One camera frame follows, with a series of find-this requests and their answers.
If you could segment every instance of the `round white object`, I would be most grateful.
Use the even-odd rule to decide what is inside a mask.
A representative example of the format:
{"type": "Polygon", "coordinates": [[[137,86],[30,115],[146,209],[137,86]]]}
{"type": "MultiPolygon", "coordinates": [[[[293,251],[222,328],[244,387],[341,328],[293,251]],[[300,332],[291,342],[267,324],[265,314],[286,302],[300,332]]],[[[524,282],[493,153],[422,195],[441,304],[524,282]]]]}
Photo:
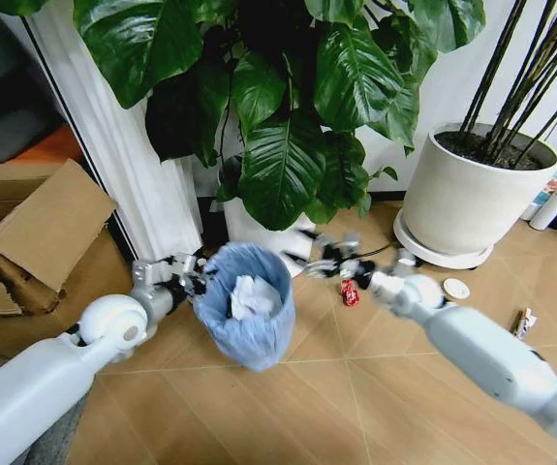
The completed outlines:
{"type": "Polygon", "coordinates": [[[470,288],[456,278],[449,278],[444,281],[444,290],[452,298],[468,298],[470,296],[470,288]]]}
{"type": "MultiPolygon", "coordinates": [[[[454,155],[435,135],[459,127],[429,133],[403,202],[403,219],[416,240],[451,256],[477,254],[499,241],[557,171],[556,151],[541,141],[530,153],[547,167],[542,170],[504,170],[454,155]]],[[[490,129],[477,124],[473,132],[484,136],[490,129]]],[[[513,142],[521,147],[530,140],[517,134],[513,142]]]]}

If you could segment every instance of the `white door frame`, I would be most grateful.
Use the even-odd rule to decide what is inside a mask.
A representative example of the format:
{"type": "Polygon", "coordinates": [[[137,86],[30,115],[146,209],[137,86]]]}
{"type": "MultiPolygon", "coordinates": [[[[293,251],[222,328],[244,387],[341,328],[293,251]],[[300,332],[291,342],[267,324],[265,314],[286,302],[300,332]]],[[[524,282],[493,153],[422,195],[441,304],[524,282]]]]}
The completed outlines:
{"type": "Polygon", "coordinates": [[[118,105],[74,28],[72,1],[51,0],[22,22],[91,170],[117,202],[115,218],[133,253],[158,260],[198,250],[189,162],[160,163],[144,130],[146,100],[118,105]]]}

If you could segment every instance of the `soil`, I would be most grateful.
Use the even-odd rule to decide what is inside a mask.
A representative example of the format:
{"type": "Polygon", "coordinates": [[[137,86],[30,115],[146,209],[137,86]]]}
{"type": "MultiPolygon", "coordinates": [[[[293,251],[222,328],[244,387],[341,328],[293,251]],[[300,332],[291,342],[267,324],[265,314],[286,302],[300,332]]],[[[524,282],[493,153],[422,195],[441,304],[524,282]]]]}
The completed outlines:
{"type": "Polygon", "coordinates": [[[532,158],[530,155],[524,157],[519,165],[512,167],[514,161],[519,158],[521,149],[510,144],[502,151],[502,156],[494,165],[492,160],[485,160],[482,146],[484,145],[484,137],[478,134],[463,134],[458,131],[446,131],[435,136],[435,140],[446,150],[473,162],[488,165],[489,167],[504,168],[506,170],[517,171],[533,171],[542,170],[543,166],[539,160],[532,158]]]}

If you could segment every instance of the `white pot base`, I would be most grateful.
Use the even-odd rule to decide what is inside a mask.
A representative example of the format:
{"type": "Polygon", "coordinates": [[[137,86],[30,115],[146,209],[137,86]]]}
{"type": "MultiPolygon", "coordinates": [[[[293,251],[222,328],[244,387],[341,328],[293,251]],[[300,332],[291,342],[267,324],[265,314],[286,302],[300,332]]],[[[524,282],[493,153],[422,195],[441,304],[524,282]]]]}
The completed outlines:
{"type": "Polygon", "coordinates": [[[405,221],[403,220],[403,209],[398,212],[398,215],[396,215],[396,218],[394,219],[394,234],[401,245],[403,245],[403,247],[412,252],[419,259],[444,268],[474,268],[483,264],[493,251],[492,245],[480,252],[462,255],[447,255],[430,250],[419,243],[407,229],[405,221]]]}

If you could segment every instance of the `white tissue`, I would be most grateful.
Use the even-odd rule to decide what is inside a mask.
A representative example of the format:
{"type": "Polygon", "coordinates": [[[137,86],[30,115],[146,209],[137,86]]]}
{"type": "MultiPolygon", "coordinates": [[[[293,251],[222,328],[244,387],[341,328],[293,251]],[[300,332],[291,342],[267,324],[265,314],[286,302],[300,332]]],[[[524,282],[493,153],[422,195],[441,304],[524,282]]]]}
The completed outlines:
{"type": "Polygon", "coordinates": [[[262,277],[237,276],[231,293],[231,313],[236,320],[252,315],[271,315],[282,306],[280,295],[262,277]]]}

